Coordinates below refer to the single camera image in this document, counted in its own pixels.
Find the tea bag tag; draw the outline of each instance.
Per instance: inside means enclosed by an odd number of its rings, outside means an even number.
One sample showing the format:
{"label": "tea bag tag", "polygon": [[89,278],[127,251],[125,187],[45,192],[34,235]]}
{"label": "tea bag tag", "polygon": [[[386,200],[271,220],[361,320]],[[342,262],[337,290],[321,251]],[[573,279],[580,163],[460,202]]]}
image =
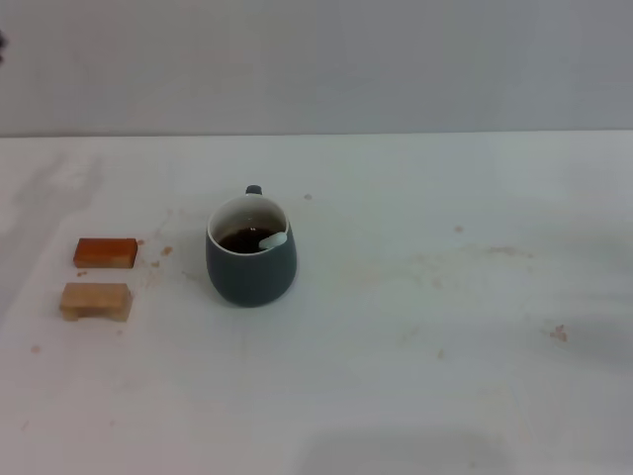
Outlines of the tea bag tag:
{"label": "tea bag tag", "polygon": [[272,249],[273,247],[277,247],[278,245],[283,244],[287,240],[288,236],[286,235],[286,233],[276,233],[273,236],[262,239],[259,242],[259,248],[262,250]]}

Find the gray mug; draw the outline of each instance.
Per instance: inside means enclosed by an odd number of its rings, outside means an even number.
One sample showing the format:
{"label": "gray mug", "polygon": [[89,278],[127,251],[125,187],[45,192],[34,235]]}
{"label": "gray mug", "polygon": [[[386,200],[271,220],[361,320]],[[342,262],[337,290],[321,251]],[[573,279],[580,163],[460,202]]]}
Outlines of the gray mug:
{"label": "gray mug", "polygon": [[[250,254],[224,249],[219,242],[237,231],[264,228],[283,232],[275,247]],[[297,273],[297,251],[290,222],[281,207],[249,186],[246,194],[221,205],[207,225],[207,271],[225,299],[241,307],[258,307],[281,297]]]}

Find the wooden block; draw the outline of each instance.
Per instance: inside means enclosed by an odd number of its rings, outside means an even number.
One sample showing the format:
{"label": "wooden block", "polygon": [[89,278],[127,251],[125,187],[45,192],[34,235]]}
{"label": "wooden block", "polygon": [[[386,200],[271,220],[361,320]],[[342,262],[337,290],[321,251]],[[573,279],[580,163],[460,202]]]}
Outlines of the wooden block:
{"label": "wooden block", "polygon": [[82,237],[77,244],[73,262],[79,269],[120,268],[135,266],[138,244],[136,239],[92,239]]}
{"label": "wooden block", "polygon": [[126,284],[70,282],[61,294],[59,309],[63,319],[76,322],[83,317],[108,317],[126,322],[132,307],[132,294]]}

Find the mug rim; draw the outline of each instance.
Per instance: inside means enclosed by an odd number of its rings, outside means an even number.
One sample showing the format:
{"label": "mug rim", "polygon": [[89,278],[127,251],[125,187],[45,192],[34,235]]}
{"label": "mug rim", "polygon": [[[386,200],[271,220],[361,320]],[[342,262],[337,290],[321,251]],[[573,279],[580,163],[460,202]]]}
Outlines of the mug rim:
{"label": "mug rim", "polygon": [[226,252],[227,254],[232,254],[232,255],[237,255],[239,257],[250,257],[250,256],[255,256],[255,255],[261,255],[261,254],[265,254],[266,252],[269,252],[273,249],[276,249],[277,247],[271,247],[269,249],[264,249],[264,250],[260,250],[259,252],[253,252],[250,254],[240,254],[239,252],[233,252],[232,250],[228,250],[228,249],[224,249],[215,239],[213,236],[211,236],[211,221],[214,219],[214,217],[216,216],[216,214],[226,205],[228,205],[229,203],[236,201],[236,200],[243,200],[244,197],[248,198],[248,199],[256,199],[256,200],[265,200],[269,203],[272,203],[273,205],[275,205],[277,208],[279,208],[279,210],[281,211],[282,215],[284,215],[284,221],[286,222],[286,228],[284,229],[284,233],[286,233],[286,235],[288,234],[288,231],[290,229],[290,222],[288,221],[288,216],[286,216],[286,212],[284,211],[284,209],[279,206],[279,203],[277,203],[275,200],[271,200],[270,198],[266,197],[266,196],[262,196],[260,194],[257,193],[245,193],[242,196],[236,196],[234,198],[230,198],[226,201],[224,201],[223,203],[221,203],[215,211],[213,211],[211,213],[211,215],[209,216],[209,220],[207,221],[207,238],[209,238],[209,240],[214,244],[215,247],[217,247],[219,250]]}

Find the mug handle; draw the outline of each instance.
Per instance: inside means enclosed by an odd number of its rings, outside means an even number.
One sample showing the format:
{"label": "mug handle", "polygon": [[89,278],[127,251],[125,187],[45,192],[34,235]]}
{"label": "mug handle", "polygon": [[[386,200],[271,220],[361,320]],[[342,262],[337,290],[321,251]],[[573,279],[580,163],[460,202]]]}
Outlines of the mug handle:
{"label": "mug handle", "polygon": [[250,185],[246,188],[247,195],[261,195],[261,186]]}

